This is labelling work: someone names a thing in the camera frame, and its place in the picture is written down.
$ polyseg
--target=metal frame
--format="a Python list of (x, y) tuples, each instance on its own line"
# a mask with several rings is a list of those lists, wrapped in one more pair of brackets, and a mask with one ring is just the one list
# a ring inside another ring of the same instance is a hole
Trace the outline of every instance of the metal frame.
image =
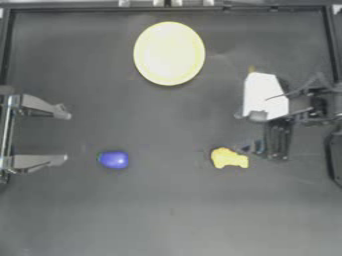
[[(133, 2), (130, 0), (119, 1), (105, 1), (105, 2), (34, 2), (34, 3), (7, 3), (0, 6), (3, 7), (3, 22), (2, 22), (2, 41), (0, 41), (0, 84), (7, 84), (7, 69), (9, 61), (11, 54), (11, 38), (13, 38), (13, 28), (15, 22), (15, 16), (18, 12), (181, 12), (181, 11), (225, 11), (228, 13), (252, 13), (252, 12), (317, 12), (323, 13), (323, 22), (325, 26), (327, 41), (329, 47), (331, 63), (332, 63), (332, 72), (335, 84), (342, 84), (342, 69), (341, 69), (341, 56), (339, 48), (339, 40), (336, 35), (336, 24), (335, 24), (335, 15), (341, 9), (341, 6), (325, 5), (325, 4), (276, 4), (276, 5), (252, 5), (252, 4), (233, 4), (226, 1), (210, 1), (210, 0), (152, 0), (152, 1), (140, 1)], [(335, 99), (335, 114), (337, 116), (342, 115), (342, 94), (336, 94)], [(6, 122), (7, 115), (2, 115), (0, 122), (0, 134), (6, 134)], [(66, 157), (63, 156), (51, 156), (53, 158), (46, 157), (45, 159), (38, 156), (29, 159), (27, 156), (11, 157), (11, 136), (7, 138), (3, 136), (0, 138), (0, 167), (7, 167), (11, 173), (11, 168), (17, 166), (17, 170), (21, 173), (30, 172), (27, 168), (22, 168), (18, 161), (33, 162), (33, 171), (39, 169), (42, 166), (49, 166), (54, 164), (61, 164)]]

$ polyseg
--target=metal clamp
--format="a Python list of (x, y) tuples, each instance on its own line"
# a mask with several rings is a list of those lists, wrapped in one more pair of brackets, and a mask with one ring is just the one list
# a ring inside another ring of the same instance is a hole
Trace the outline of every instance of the metal clamp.
[(0, 87), (0, 183), (6, 184), (10, 174), (27, 174), (50, 166), (62, 165), (69, 156), (65, 155), (15, 155), (13, 152), (14, 126), (18, 114), (30, 117), (53, 117), (70, 120), (73, 115), (63, 104), (53, 105), (29, 94), (14, 94), (14, 88)]

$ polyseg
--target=yellow plate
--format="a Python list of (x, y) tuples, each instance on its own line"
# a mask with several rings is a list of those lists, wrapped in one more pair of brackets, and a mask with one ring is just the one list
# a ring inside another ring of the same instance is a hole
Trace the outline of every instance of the yellow plate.
[(206, 59), (197, 32), (178, 22), (162, 22), (141, 34), (134, 47), (136, 66), (148, 80), (174, 86), (192, 80)]

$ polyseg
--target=black table surface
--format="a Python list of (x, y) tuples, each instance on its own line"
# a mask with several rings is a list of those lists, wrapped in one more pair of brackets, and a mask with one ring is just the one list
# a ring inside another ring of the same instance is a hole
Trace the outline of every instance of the black table surface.
[[(186, 85), (141, 76), (133, 48), (157, 22), (194, 28), (206, 64)], [(321, 13), (19, 13), (9, 84), (71, 121), (23, 118), (18, 153), (67, 153), (0, 195), (0, 255), (339, 255), (342, 191), (328, 178), (329, 129), (297, 127), (290, 161), (217, 170), (210, 150), (258, 138), (233, 117), (252, 66), (293, 87), (332, 79)], [(130, 167), (97, 154), (126, 150)]]

